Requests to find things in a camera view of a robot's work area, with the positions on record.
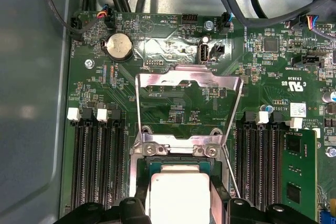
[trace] chip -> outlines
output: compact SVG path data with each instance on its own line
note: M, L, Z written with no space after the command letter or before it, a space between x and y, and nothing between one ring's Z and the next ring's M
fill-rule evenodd
M114 103L108 103L106 104L106 109L107 110L116 110L117 109L117 105Z
M278 39L277 38L265 38L264 39L264 51L265 52L279 51Z
M290 152L301 152L301 137L297 135L286 135L287 150Z
M86 102L86 106L87 106L88 108L94 108L95 105L96 105L96 102L93 102L93 101L87 101L87 102Z
M287 198L297 204L301 203L301 189L295 185L287 183Z

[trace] metal screw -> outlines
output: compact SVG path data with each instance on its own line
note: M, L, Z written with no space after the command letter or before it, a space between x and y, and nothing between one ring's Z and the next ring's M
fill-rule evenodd
M336 157L336 148L334 147L328 147L325 152L328 157Z
M87 69L92 69L94 66L95 66L95 63L93 60L91 59L87 59L85 62L84 62L84 65Z
M214 23L211 20L204 22L204 29L207 31L211 31L214 29Z
M273 206L273 209L277 212L283 212L284 209L282 207L279 207L279 206Z
M241 199L235 199L234 203L240 206L244 204L244 202Z
M210 157L214 157L214 156L217 155L217 149L214 148L214 147L212 147L212 146L208 147L208 148L206 149L206 152L207 152L207 154L208 154Z
M145 152L147 153L147 155L153 155L155 154L155 146L150 144L145 148Z

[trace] integrated circuit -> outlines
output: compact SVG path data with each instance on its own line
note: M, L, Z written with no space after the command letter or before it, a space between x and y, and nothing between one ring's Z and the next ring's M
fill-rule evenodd
M297 135L286 134L286 149L290 152L301 152L301 137Z
M301 203L301 189L295 185L287 183L287 198L297 204Z
M265 52L278 52L278 39L277 38L265 38L264 39L264 51Z

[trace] label sticker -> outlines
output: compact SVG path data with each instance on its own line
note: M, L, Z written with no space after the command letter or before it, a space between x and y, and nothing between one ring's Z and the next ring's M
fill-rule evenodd
M290 117L291 118L305 118L306 117L306 104L305 103L290 103Z

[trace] blue connector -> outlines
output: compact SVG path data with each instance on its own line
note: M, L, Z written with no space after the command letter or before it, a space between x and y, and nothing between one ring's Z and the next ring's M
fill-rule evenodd
M320 223L321 224L336 224L336 217L332 217L330 212L321 211L320 212Z

